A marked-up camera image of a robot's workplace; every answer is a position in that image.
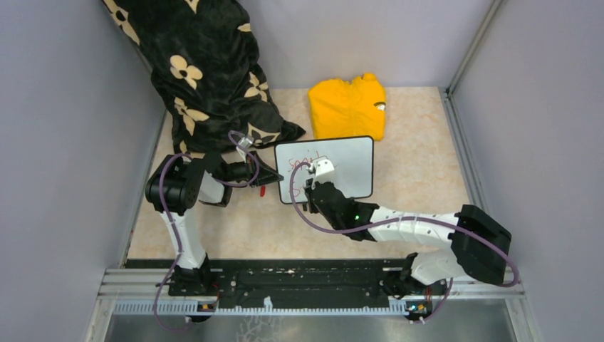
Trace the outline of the black framed whiteboard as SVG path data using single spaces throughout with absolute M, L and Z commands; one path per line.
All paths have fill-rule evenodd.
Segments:
M 283 204 L 305 202 L 306 181 L 315 175 L 306 166 L 295 175 L 293 169 L 301 163 L 313 164 L 329 160 L 334 172 L 323 179 L 334 183 L 346 197 L 367 198 L 373 194 L 374 140 L 370 136 L 307 140 L 278 144 L 274 150 L 276 170 L 283 176 L 278 183 Z

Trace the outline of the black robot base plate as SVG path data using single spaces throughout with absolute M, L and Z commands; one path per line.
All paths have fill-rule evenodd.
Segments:
M 177 268 L 170 296 L 219 296 L 221 309 L 381 309 L 390 299 L 442 295 L 443 280 L 426 286 L 406 259 L 210 259 L 200 275 Z

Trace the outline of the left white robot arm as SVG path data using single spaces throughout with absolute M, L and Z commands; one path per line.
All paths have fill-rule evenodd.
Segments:
M 194 206 L 228 205 L 235 187 L 263 187 L 284 178 L 255 151 L 239 162 L 226 162 L 218 152 L 204 157 L 168 155 L 145 186 L 145 198 L 165 222 L 175 260 L 161 283 L 170 296 L 208 294 L 215 285 Z

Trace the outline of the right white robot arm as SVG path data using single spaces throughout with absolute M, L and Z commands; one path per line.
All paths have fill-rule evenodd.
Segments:
M 449 214 L 413 214 L 347 198 L 332 182 L 308 181 L 304 191 L 308 211 L 326 219 L 329 234 L 431 247 L 429 252 L 408 256 L 401 284 L 411 294 L 458 276 L 500 287 L 518 281 L 504 279 L 510 267 L 511 232 L 478 206 L 465 204 Z

